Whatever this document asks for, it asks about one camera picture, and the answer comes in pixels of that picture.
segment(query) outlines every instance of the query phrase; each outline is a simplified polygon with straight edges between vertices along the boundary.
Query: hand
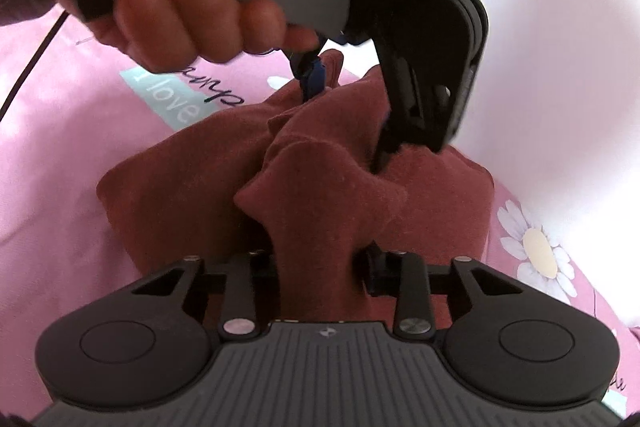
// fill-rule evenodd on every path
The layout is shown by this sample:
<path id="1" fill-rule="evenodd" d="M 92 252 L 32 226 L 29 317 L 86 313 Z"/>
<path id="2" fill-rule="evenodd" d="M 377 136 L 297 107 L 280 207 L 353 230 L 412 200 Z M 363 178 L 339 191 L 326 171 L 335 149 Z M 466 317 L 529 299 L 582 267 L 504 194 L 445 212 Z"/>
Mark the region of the hand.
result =
<path id="1" fill-rule="evenodd" d="M 56 0 L 79 16 L 74 0 Z M 294 52 L 318 45 L 316 33 L 288 26 L 272 0 L 115 0 L 113 14 L 87 23 L 102 44 L 153 73 L 178 71 L 198 57 L 225 63 L 242 51 Z"/>

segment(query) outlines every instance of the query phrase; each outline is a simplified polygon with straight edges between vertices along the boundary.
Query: flower center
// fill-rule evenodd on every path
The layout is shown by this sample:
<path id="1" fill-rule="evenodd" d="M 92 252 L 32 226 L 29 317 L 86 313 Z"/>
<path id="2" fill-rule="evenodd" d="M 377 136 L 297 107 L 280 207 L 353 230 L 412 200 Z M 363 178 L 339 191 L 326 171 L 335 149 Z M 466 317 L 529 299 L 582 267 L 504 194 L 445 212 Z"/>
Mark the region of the flower center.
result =
<path id="1" fill-rule="evenodd" d="M 522 245 L 533 268 L 547 279 L 555 279 L 558 275 L 558 263 L 545 234 L 539 229 L 529 229 L 524 233 Z"/>

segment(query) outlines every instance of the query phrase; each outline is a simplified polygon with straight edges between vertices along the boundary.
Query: red towel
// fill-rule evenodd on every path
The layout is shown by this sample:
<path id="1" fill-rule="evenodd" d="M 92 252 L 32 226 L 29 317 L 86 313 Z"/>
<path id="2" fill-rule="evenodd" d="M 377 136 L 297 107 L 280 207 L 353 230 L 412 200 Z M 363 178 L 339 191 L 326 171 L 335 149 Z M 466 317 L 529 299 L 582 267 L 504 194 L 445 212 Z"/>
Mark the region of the red towel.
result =
<path id="1" fill-rule="evenodd" d="M 111 169 L 98 184 L 110 223 L 146 274 L 185 255 L 227 259 L 273 251 L 280 318 L 384 320 L 353 254 L 371 241 L 430 264 L 480 259 L 489 224 L 489 173 L 448 148 L 404 146 L 369 172 L 388 112 L 380 68 L 337 86 L 342 54 L 325 52 L 328 89 L 302 104 L 296 81 L 265 102 L 217 112 Z M 449 317 L 436 302 L 438 327 Z"/>

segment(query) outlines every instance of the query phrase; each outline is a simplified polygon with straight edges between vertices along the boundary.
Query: white flower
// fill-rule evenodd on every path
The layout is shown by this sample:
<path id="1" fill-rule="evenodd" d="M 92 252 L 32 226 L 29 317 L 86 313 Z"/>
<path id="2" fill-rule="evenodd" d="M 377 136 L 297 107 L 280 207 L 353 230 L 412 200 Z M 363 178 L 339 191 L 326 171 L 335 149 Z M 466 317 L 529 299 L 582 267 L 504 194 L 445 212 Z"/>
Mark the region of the white flower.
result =
<path id="1" fill-rule="evenodd" d="M 570 304 L 577 292 L 571 282 L 575 277 L 569 255 L 526 209 L 507 201 L 498 209 L 498 221 L 510 237 L 501 238 L 502 247 L 519 261 L 516 274 L 520 282 Z"/>

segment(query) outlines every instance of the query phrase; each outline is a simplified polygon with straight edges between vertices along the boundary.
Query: light blue label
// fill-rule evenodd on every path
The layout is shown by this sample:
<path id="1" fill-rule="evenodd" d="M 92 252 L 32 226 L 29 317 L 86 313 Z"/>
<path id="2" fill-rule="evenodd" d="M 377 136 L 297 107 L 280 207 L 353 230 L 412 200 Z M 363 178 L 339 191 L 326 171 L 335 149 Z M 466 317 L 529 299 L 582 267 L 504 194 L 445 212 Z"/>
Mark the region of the light blue label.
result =
<path id="1" fill-rule="evenodd" d="M 618 391 L 609 389 L 602 399 L 602 403 L 609 407 L 620 418 L 626 418 L 626 396 Z"/>
<path id="2" fill-rule="evenodd" d="M 214 102 L 205 103 L 205 93 L 191 89 L 174 74 L 153 74 L 138 66 L 121 71 L 120 76 L 174 131 L 222 110 Z"/>

